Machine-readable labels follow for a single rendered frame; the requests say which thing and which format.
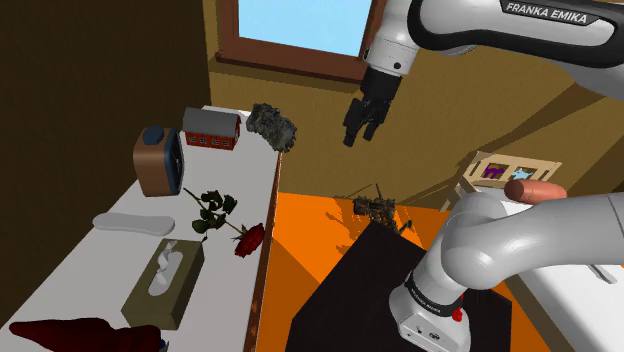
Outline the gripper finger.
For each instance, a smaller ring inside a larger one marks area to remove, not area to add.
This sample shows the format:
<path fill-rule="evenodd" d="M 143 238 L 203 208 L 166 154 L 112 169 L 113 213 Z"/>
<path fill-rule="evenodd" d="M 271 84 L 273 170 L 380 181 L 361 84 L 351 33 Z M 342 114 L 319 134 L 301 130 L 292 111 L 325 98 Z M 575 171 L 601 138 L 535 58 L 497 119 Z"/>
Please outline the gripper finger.
<path fill-rule="evenodd" d="M 365 122 L 367 123 L 363 138 L 371 141 L 377 128 L 384 123 L 390 104 L 388 102 L 370 102 L 366 107 Z"/>
<path fill-rule="evenodd" d="M 357 133 L 364 122 L 364 109 L 365 104 L 361 100 L 356 98 L 352 99 L 343 120 L 343 126 L 346 128 L 343 143 L 348 147 L 353 146 Z"/>

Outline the orange brown sausage cylinder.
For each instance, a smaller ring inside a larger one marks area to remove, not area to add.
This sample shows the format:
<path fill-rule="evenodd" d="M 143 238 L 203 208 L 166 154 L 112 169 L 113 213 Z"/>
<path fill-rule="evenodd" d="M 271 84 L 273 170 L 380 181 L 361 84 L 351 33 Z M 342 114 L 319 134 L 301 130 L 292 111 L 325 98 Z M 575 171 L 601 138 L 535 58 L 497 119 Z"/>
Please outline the orange brown sausage cylinder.
<path fill-rule="evenodd" d="M 508 181 L 504 186 L 504 194 L 512 201 L 530 205 L 567 197 L 567 191 L 562 186 L 531 179 Z"/>

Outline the grey rough rock lump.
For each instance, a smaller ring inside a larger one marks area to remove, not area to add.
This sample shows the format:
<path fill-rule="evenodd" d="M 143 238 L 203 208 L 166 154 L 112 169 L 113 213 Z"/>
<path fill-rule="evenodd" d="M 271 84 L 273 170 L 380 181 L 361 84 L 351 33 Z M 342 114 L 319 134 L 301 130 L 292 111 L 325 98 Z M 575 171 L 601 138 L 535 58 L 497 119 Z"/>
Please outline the grey rough rock lump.
<path fill-rule="evenodd" d="M 259 134 L 274 151 L 287 153 L 296 140 L 297 128 L 288 118 L 281 115 L 279 108 L 267 103 L 253 105 L 246 121 L 248 132 Z"/>

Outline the dark red pointed cone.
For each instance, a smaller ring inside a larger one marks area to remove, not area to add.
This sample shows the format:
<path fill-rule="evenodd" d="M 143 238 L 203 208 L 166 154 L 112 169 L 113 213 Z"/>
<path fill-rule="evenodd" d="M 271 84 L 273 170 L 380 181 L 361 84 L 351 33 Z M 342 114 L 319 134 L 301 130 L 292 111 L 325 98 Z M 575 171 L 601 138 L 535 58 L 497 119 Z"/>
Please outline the dark red pointed cone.
<path fill-rule="evenodd" d="M 9 330 L 52 352 L 167 352 L 169 347 L 158 327 L 115 329 L 102 318 L 13 322 Z"/>

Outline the white flat oblong pad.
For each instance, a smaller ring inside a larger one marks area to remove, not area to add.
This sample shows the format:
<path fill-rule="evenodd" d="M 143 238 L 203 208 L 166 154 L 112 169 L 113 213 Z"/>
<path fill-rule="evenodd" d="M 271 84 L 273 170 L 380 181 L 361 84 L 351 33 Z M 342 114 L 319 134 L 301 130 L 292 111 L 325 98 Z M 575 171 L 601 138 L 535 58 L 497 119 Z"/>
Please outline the white flat oblong pad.
<path fill-rule="evenodd" d="M 93 226 L 104 231 L 121 231 L 164 237 L 175 228 L 170 216 L 145 216 L 107 212 L 93 218 Z"/>

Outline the red toy house grey roof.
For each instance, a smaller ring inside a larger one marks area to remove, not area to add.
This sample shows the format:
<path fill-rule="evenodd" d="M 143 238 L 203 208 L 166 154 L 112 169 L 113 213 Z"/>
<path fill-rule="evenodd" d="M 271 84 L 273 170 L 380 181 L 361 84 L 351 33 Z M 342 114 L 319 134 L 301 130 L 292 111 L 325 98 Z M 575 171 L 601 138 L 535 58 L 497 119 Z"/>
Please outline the red toy house grey roof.
<path fill-rule="evenodd" d="M 187 107 L 183 131 L 189 146 L 233 150 L 241 132 L 242 116 L 238 112 L 210 107 Z"/>

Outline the olive green tissue box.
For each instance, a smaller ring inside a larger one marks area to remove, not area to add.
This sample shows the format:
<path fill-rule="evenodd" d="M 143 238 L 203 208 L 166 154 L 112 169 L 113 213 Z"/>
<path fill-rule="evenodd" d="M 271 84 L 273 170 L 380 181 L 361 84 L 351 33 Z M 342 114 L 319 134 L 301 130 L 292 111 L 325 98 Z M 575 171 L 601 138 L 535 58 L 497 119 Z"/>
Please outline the olive green tissue box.
<path fill-rule="evenodd" d="M 178 330 L 203 263 L 201 242 L 163 239 L 121 308 L 128 324 Z"/>

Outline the pale wooden frame with shapes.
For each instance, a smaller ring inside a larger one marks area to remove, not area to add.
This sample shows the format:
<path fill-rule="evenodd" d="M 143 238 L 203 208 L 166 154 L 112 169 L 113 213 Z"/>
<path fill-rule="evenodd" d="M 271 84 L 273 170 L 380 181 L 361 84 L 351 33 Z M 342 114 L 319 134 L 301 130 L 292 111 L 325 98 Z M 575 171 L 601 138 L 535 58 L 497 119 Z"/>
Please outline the pale wooden frame with shapes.
<path fill-rule="evenodd" d="M 477 151 L 471 163 L 460 173 L 445 202 L 439 209 L 453 208 L 464 196 L 486 192 L 504 196 L 505 184 L 511 180 L 548 181 L 562 166 L 562 162 Z"/>

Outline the brown and blue alarm clock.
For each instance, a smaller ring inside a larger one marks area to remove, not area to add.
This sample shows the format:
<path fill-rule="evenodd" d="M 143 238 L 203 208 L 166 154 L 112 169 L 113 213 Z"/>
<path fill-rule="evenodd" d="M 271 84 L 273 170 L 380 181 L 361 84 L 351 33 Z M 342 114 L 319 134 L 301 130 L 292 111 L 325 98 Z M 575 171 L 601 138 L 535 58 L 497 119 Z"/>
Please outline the brown and blue alarm clock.
<path fill-rule="evenodd" d="M 162 126 L 144 128 L 134 146 L 133 165 L 144 196 L 178 195 L 184 175 L 179 130 Z"/>

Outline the white top wooden table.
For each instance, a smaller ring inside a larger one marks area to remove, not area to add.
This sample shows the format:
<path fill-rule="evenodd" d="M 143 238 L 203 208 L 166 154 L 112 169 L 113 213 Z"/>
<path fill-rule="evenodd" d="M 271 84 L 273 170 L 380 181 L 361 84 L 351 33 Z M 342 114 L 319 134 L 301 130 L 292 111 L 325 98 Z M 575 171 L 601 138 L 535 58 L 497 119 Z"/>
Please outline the white top wooden table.
<path fill-rule="evenodd" d="M 175 220 L 172 239 L 196 240 L 194 196 L 217 190 L 237 200 L 227 222 L 203 243 L 205 261 L 181 325 L 166 331 L 168 352 L 248 352 L 257 324 L 271 241 L 252 254 L 235 255 L 240 226 L 267 225 L 274 217 L 274 184 L 280 155 L 247 130 L 231 151 L 185 145 L 183 191 L 178 196 L 146 197 L 133 184 L 112 211 L 166 215 Z M 48 278 L 14 313 L 15 321 L 100 317 L 120 328 L 121 308 L 160 243 L 160 238 L 131 232 L 91 229 Z"/>

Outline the brown framed window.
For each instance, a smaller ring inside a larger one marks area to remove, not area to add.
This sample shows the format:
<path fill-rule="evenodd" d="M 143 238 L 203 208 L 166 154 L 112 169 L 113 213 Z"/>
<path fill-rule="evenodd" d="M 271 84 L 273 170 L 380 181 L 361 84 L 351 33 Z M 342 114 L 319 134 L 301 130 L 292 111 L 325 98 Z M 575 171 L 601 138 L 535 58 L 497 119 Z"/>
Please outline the brown framed window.
<path fill-rule="evenodd" d="M 216 60 L 359 83 L 388 0 L 218 0 Z"/>

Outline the red rose with green leaves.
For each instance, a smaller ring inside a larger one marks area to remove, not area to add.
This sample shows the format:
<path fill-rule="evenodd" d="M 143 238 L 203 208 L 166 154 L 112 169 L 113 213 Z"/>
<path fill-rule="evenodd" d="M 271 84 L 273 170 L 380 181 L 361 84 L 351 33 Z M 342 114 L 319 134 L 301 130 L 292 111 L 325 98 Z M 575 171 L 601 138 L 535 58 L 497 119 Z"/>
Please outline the red rose with green leaves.
<path fill-rule="evenodd" d="M 263 223 L 247 228 L 244 224 L 236 227 L 228 221 L 228 216 L 238 205 L 238 201 L 231 195 L 222 195 L 218 190 L 196 195 L 187 188 L 183 190 L 199 206 L 199 218 L 193 220 L 191 226 L 197 234 L 203 236 L 202 241 L 207 240 L 210 230 L 218 230 L 228 225 L 237 232 L 237 236 L 232 238 L 237 243 L 234 250 L 236 256 L 241 258 L 249 256 L 263 243 L 265 236 Z"/>

